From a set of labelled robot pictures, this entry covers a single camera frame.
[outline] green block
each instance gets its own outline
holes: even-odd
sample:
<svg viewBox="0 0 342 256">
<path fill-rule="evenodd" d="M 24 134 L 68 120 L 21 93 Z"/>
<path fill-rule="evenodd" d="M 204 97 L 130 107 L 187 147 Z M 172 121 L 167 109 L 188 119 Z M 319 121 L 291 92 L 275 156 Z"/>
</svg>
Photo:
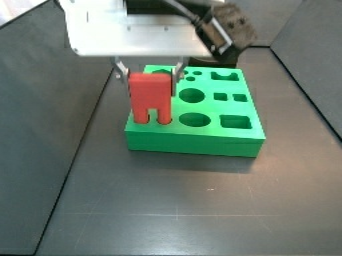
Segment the green block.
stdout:
<svg viewBox="0 0 342 256">
<path fill-rule="evenodd" d="M 171 66 L 147 66 L 145 73 Z M 239 69 L 187 67 L 172 97 L 172 122 L 125 125 L 128 149 L 255 157 L 265 139 L 243 73 Z"/>
</svg>

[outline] table surface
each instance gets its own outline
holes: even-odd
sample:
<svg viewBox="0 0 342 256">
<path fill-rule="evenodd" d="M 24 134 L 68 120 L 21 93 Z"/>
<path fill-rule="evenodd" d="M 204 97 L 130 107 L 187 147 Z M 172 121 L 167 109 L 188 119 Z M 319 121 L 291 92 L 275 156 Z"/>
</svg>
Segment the table surface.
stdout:
<svg viewBox="0 0 342 256">
<path fill-rule="evenodd" d="M 129 152 L 110 80 L 38 255 L 342 254 L 342 147 L 268 49 L 240 57 L 257 158 Z"/>
</svg>

